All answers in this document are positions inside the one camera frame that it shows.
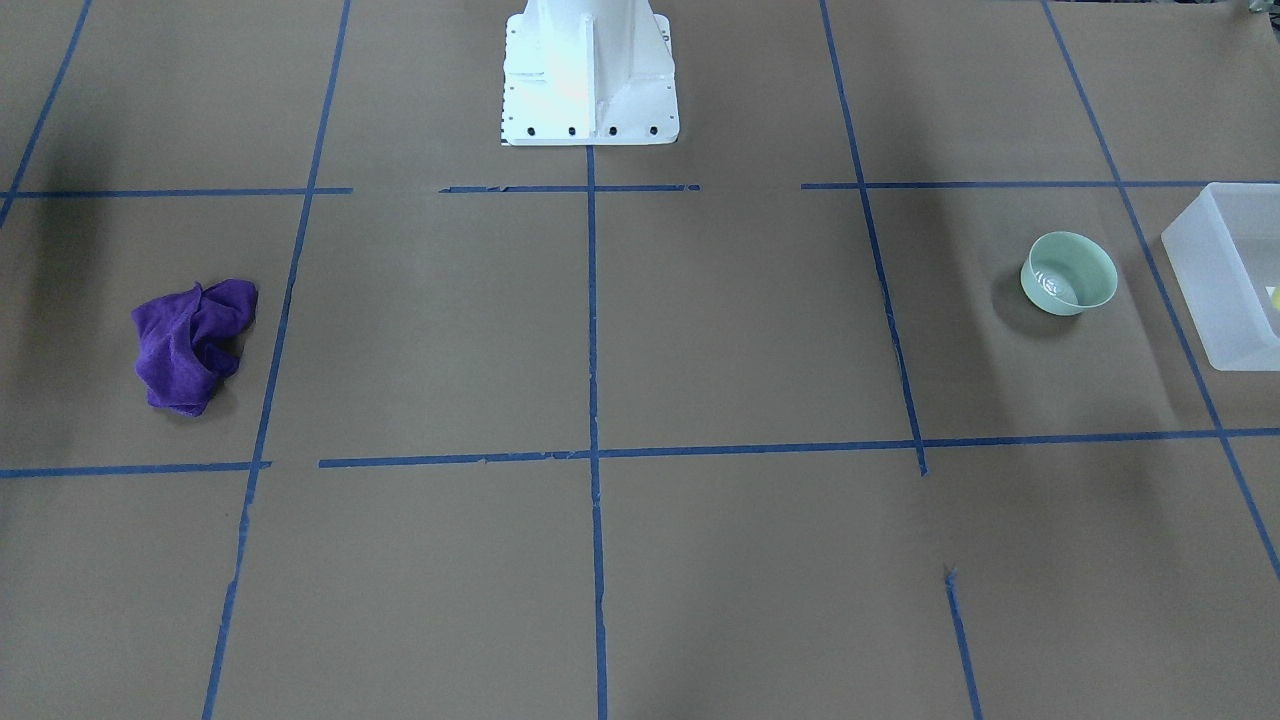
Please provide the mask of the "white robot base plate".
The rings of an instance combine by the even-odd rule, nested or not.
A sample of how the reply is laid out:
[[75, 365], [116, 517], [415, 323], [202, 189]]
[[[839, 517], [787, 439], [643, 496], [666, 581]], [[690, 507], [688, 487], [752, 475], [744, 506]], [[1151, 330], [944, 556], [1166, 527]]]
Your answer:
[[506, 20], [503, 73], [503, 145], [680, 137], [671, 24], [648, 1], [527, 1]]

